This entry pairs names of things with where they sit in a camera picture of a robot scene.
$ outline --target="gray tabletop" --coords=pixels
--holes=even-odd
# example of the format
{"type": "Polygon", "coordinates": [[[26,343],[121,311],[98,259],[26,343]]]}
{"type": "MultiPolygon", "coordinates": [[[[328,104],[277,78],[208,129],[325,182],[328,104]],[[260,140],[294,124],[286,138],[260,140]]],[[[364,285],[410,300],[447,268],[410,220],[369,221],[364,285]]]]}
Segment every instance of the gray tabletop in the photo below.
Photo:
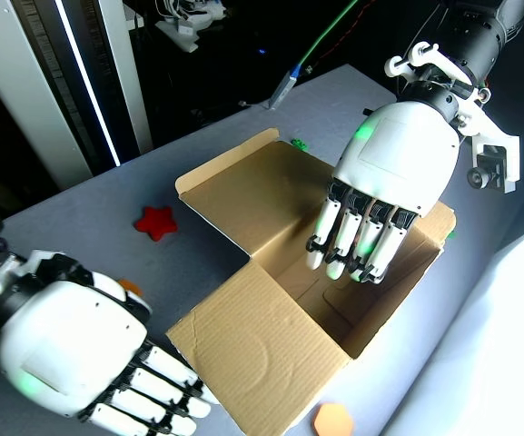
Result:
{"type": "MultiPolygon", "coordinates": [[[[294,88],[276,111],[255,105],[23,211],[5,222],[3,236],[17,253],[63,251],[89,269],[137,283],[154,308],[149,332],[167,348],[167,328],[247,261],[179,202],[175,179],[268,127],[278,127],[284,140],[301,138],[311,154],[335,164],[364,119],[363,108],[393,100],[371,79],[343,66],[294,88]],[[179,232],[159,243],[138,233],[132,224],[146,205],[172,206],[179,232]]],[[[455,238],[362,356],[323,394],[322,401],[346,405],[357,434],[382,432],[524,201],[521,190],[504,196],[469,188],[470,150],[462,147],[460,154],[441,197],[456,211],[455,238]]],[[[40,409],[0,375],[0,436],[24,434],[107,433],[40,409]]],[[[201,420],[197,431],[239,434],[221,407],[201,420]]],[[[310,416],[288,431],[289,436],[309,434],[310,416]]]]}

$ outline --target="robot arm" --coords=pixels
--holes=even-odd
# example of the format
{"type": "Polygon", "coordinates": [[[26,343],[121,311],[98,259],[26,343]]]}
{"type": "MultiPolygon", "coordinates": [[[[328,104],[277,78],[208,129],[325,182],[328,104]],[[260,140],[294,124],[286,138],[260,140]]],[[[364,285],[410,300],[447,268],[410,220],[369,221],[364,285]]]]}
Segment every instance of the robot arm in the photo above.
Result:
{"type": "Polygon", "coordinates": [[[398,102],[372,113],[349,141],[334,172],[314,234],[308,266],[327,264],[333,280],[379,283],[418,216],[449,182],[463,138],[471,136],[476,188],[513,191],[519,138],[483,112],[482,87],[503,46],[519,32],[524,0],[449,1],[439,44],[415,44],[385,65],[407,80],[398,102]]]}
{"type": "Polygon", "coordinates": [[[218,401],[147,338],[150,307],[62,253],[0,239],[0,366],[25,397],[125,436],[190,436],[218,401]]]}

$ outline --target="red star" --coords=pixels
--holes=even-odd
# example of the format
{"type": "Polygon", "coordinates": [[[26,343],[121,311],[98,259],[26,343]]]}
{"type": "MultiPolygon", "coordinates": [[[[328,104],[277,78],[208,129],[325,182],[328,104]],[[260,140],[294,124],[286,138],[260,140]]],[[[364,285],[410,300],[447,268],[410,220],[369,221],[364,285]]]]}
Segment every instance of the red star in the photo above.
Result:
{"type": "Polygon", "coordinates": [[[139,232],[149,233],[155,242],[161,241],[165,233],[177,231],[177,223],[173,219],[173,210],[166,206],[163,209],[154,207],[143,208],[143,218],[134,223],[139,232]]]}

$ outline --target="white light strip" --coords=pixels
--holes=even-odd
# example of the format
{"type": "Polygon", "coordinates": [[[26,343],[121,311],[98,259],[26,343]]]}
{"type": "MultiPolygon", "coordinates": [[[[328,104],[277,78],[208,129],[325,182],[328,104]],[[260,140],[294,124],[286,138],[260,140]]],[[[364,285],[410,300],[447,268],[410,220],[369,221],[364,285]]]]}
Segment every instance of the white light strip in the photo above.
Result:
{"type": "Polygon", "coordinates": [[[108,133],[108,127],[106,127],[106,122],[104,121],[104,117],[102,115],[102,112],[100,111],[98,100],[96,100],[96,94],[94,93],[94,89],[92,89],[92,84],[90,83],[90,78],[88,77],[88,73],[86,72],[86,67],[84,66],[82,56],[80,55],[80,49],[76,44],[74,32],[72,32],[72,27],[70,26],[70,22],[68,21],[68,15],[65,12],[64,4],[62,3],[62,0],[55,0],[55,5],[57,6],[58,12],[60,13],[60,18],[62,18],[65,33],[68,36],[68,41],[70,41],[70,46],[72,47],[72,51],[74,52],[76,63],[78,64],[80,74],[84,79],[86,90],[88,91],[88,95],[90,96],[90,100],[92,101],[92,106],[94,107],[94,111],[96,112],[96,116],[98,117],[98,121],[100,122],[100,126],[102,127],[102,131],[104,133],[104,137],[106,138],[106,142],[108,143],[108,148],[110,148],[110,153],[113,156],[114,163],[116,164],[116,166],[120,166],[120,159],[118,159],[118,154],[116,154],[116,150],[114,150],[113,140],[110,137],[110,134],[108,133]]]}

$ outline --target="open cardboard box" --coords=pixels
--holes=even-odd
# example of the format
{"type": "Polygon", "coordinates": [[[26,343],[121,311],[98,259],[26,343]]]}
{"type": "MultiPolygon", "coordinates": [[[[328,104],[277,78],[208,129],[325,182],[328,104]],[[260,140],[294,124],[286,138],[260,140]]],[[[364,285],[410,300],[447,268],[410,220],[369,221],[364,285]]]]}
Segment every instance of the open cardboard box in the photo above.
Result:
{"type": "Polygon", "coordinates": [[[266,130],[177,180],[181,199],[251,260],[167,335],[243,432],[280,435],[360,356],[441,254],[441,203],[411,229],[379,285],[305,265],[332,167],[266,130]]]}

